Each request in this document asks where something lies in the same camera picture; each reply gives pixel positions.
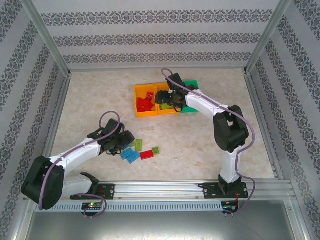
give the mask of gray stripe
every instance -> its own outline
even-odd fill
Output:
[[[271,9],[67,12],[41,14],[47,26],[173,23],[266,23]]]
[[[0,10],[0,46],[22,9],[19,0],[8,0]]]
[[[259,33],[134,34],[54,37],[58,47],[154,44],[256,44]]]
[[[57,65],[57,63],[55,63],[48,79],[46,88],[44,90],[37,114],[34,118],[33,126],[31,127],[30,135],[27,139],[27,143],[24,148],[19,167],[14,176],[14,181],[12,182],[8,201],[4,204],[4,211],[2,212],[2,218],[0,219],[0,239],[6,239],[6,235],[9,232],[9,226],[13,220],[14,210],[17,207],[17,200],[19,195],[21,194],[20,189],[23,181],[27,176],[28,169],[32,160],[31,158],[33,155],[34,147],[37,143],[39,132],[42,127],[42,123],[44,121],[59,72],[59,66]],[[62,86],[63,82],[59,90],[58,98],[60,97]]]
[[[64,55],[67,64],[247,61],[250,52],[166,52]]]
[[[320,111],[320,82],[319,74],[313,67],[313,63],[310,61],[307,52],[303,48],[299,41],[297,34],[294,32],[292,26],[286,17],[283,17],[277,29],[282,36],[282,39],[286,43],[287,48],[290,51],[291,56],[294,59],[295,65],[298,67],[312,98],[315,100],[318,110]]]
[[[305,142],[308,153],[311,155],[310,158],[313,160],[313,166],[317,169],[317,174],[320,174],[320,144],[317,142],[315,132],[310,128],[311,125],[309,124],[308,117],[304,112],[302,104],[300,104],[294,85],[291,83],[285,66],[271,40],[265,46],[265,50],[270,58],[279,83],[282,86],[283,93],[291,107],[292,114],[295,117],[298,128],[300,129],[300,133],[302,134],[302,139]]]
[[[6,99],[11,92],[13,83],[16,82],[18,73],[21,71],[21,67],[25,63],[37,35],[38,31],[35,25],[30,21],[0,79],[0,112],[3,110],[2,107],[6,104]]]
[[[11,158],[13,148],[16,145],[18,135],[25,121],[49,55],[49,49],[44,45],[38,59],[36,60],[26,88],[23,91],[17,110],[14,113],[13,121],[10,123],[10,128],[7,131],[8,134],[4,137],[4,144],[2,145],[2,148],[0,148],[0,180],[3,179],[3,174],[6,172],[6,166]]]
[[[275,123],[279,130],[284,149],[287,153],[288,160],[292,167],[293,175],[295,176],[297,181],[297,186],[301,191],[303,202],[306,206],[306,211],[309,213],[309,219],[311,220],[313,225],[316,226],[315,234],[317,238],[320,238],[320,232],[317,231],[317,229],[319,229],[320,227],[320,224],[319,224],[320,213],[318,212],[318,207],[316,207],[316,199],[312,196],[313,192],[310,190],[310,184],[307,181],[307,175],[305,173],[305,170],[301,167],[301,161],[299,159],[299,156],[296,154],[297,152],[296,147],[291,140],[290,132],[287,129],[287,124],[284,120],[284,116],[282,114],[276,95],[271,86],[269,77],[267,75],[266,69],[261,59],[258,60],[255,67],[257,72],[259,73],[260,81],[263,85],[264,92],[268,98],[268,102],[269,102],[271,111],[273,113]]]
[[[294,0],[295,6],[304,17],[305,22],[313,31],[315,38],[320,41],[320,7],[314,0]]]

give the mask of blue lego brick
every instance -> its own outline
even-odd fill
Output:
[[[128,150],[121,152],[120,156],[121,156],[122,160],[125,160],[127,157],[129,157],[133,153],[134,153],[134,151],[132,151],[132,149],[129,148]]]
[[[128,160],[128,162],[130,164],[132,164],[135,160],[137,160],[138,158],[140,158],[140,153],[138,153],[137,151],[134,151],[133,154],[131,154],[130,156],[128,156],[126,159]]]
[[[126,150],[128,147],[130,147],[131,143],[129,143],[127,146],[125,146],[124,148],[122,148],[121,150]]]

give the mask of beige surface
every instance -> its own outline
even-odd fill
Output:
[[[242,154],[240,172],[254,178],[273,178],[248,89],[240,69],[185,70],[181,78],[196,79],[199,88],[216,101],[241,107],[256,131],[255,145]],[[134,85],[164,82],[159,70],[78,72],[72,75],[52,155],[60,154],[99,128],[100,116],[110,110],[136,139],[143,151],[159,147],[160,155],[133,164],[105,153],[88,160],[71,175],[88,172],[100,181],[217,179],[222,152],[214,140],[213,121],[201,113],[136,118]],[[105,116],[104,125],[109,118]]]

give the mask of wire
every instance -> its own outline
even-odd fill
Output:
[[[42,203],[43,203],[43,199],[44,199],[44,194],[45,194],[45,189],[46,189],[46,185],[47,185],[47,181],[48,181],[48,178],[50,176],[50,173],[51,171],[53,170],[53,168],[60,162],[62,161],[65,157],[67,157],[68,155],[70,155],[71,153],[73,153],[74,151],[80,149],[80,148],[84,148],[85,146],[87,145],[90,145],[92,143],[95,143],[95,142],[98,142],[98,141],[101,141],[103,139],[106,139],[108,138],[109,136],[111,136],[112,134],[114,134],[114,132],[118,129],[118,127],[120,126],[120,116],[119,114],[116,112],[116,111],[107,111],[105,112],[101,117],[100,117],[100,121],[99,121],[99,126],[101,126],[101,121],[102,121],[102,118],[107,115],[107,114],[110,114],[110,113],[114,113],[117,118],[118,118],[118,123],[116,125],[116,127],[110,132],[108,133],[107,135],[103,136],[103,137],[100,137],[98,139],[95,139],[95,140],[92,140],[92,141],[89,141],[89,142],[86,142],[82,145],[79,145],[79,146],[76,146],[75,148],[72,148],[70,151],[66,152],[65,154],[63,154],[60,158],[58,158],[51,166],[50,168],[48,169],[48,171],[46,172],[45,174],[45,177],[44,177],[44,180],[43,180],[43,183],[42,183],[42,187],[41,187],[41,192],[40,192],[40,197],[39,197],[39,210],[42,211],[43,210],[43,207],[42,207]],[[83,196],[88,196],[88,195],[92,195],[92,194],[87,194],[87,193],[79,193],[77,195],[80,195],[82,194]],[[101,199],[100,196],[98,195],[92,195],[90,197],[95,197],[95,198],[99,198]]]
[[[92,198],[97,198],[97,199],[101,199],[101,203],[104,202],[104,208],[102,209],[102,211],[98,212],[96,215],[94,216],[88,216],[86,215],[87,210],[89,210],[90,208],[86,208],[83,212],[83,215],[85,218],[96,218],[99,217],[101,214],[103,214],[106,210],[107,210],[107,201],[102,197],[102,196],[98,196],[98,195],[93,195],[93,194],[88,194],[88,193],[78,193],[75,195],[79,195],[79,196],[86,196],[86,197],[92,197]]]
[[[222,109],[222,110],[224,110],[224,111],[226,111],[226,112],[228,112],[228,113],[230,113],[230,114],[232,114],[232,115],[235,115],[236,117],[238,117],[238,118],[240,118],[242,121],[244,121],[245,124],[250,128],[250,131],[251,131],[251,133],[252,133],[252,141],[251,141],[251,143],[250,143],[248,146],[246,146],[245,148],[239,150],[239,151],[236,153],[236,157],[235,157],[235,171],[236,171],[236,173],[237,173],[240,177],[242,177],[242,178],[244,178],[244,179],[249,179],[249,180],[251,180],[252,183],[253,183],[253,188],[252,188],[252,192],[251,192],[250,196],[248,197],[248,199],[246,200],[246,202],[244,203],[244,205],[236,212],[236,213],[239,213],[239,212],[242,211],[242,209],[245,208],[245,206],[249,203],[250,199],[253,197],[253,195],[254,195],[254,193],[255,193],[255,190],[256,190],[256,181],[255,181],[252,177],[242,175],[241,173],[239,173],[239,169],[238,169],[239,154],[242,153],[242,152],[244,152],[244,151],[246,151],[246,150],[248,150],[249,148],[251,148],[252,145],[255,143],[256,134],[255,134],[254,128],[252,127],[252,125],[251,125],[243,116],[239,115],[238,113],[236,113],[236,112],[234,112],[234,111],[229,110],[228,108],[225,108],[225,107],[219,105],[218,103],[214,102],[213,100],[211,100],[209,97],[207,97],[207,96],[205,96],[205,95],[199,94],[199,93],[197,93],[197,92],[195,92],[195,91],[192,91],[192,90],[190,90],[190,89],[188,89],[188,88],[186,88],[186,87],[184,87],[184,86],[181,86],[180,84],[178,84],[178,83],[174,82],[173,80],[171,80],[171,79],[164,73],[164,71],[168,71],[168,72],[170,72],[171,74],[173,74],[173,72],[172,72],[170,69],[165,68],[165,67],[161,69],[161,73],[162,73],[162,75],[165,77],[165,79],[166,79],[167,81],[169,81],[169,82],[173,83],[174,85],[182,88],[183,90],[186,90],[186,91],[189,92],[189,93],[192,93],[192,94],[194,94],[194,95],[196,95],[196,96],[198,96],[198,97],[200,97],[200,98],[203,98],[203,99],[207,100],[209,103],[213,104],[214,106],[216,106],[216,107],[218,107],[218,108],[220,108],[220,109]]]

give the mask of patterned wall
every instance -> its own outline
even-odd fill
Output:
[[[251,73],[283,174],[320,239],[320,3],[294,0]]]
[[[10,234],[30,163],[42,154],[63,76],[19,0],[0,2],[0,240]]]
[[[279,0],[35,0],[71,70],[244,67]]]

